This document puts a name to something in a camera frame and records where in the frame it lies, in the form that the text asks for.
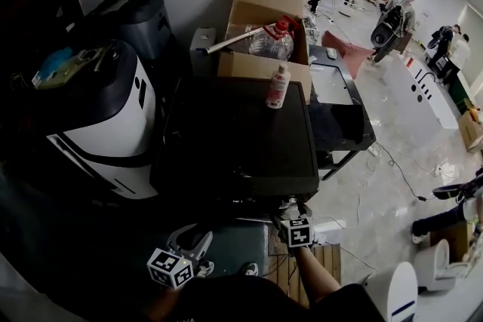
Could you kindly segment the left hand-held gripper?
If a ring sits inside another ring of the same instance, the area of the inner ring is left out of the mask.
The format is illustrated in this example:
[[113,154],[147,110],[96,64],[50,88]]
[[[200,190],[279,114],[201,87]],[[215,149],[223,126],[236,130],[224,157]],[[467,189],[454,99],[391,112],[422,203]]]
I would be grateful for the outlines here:
[[199,272],[203,259],[213,240],[213,232],[206,232],[196,241],[197,224],[185,225],[171,233],[167,241],[169,250],[156,248],[146,266],[153,281],[172,290],[191,281]]

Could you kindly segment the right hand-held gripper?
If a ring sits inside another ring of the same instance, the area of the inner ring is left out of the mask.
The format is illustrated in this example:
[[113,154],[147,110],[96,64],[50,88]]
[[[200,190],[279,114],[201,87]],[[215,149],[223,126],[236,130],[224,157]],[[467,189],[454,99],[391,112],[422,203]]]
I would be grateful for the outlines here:
[[[282,219],[272,216],[272,222],[278,230],[278,236],[289,249],[296,247],[311,247],[314,242],[312,226],[312,210],[303,202],[297,203],[299,217],[296,219]],[[293,202],[283,202],[279,207],[281,216],[290,216],[293,212]]]

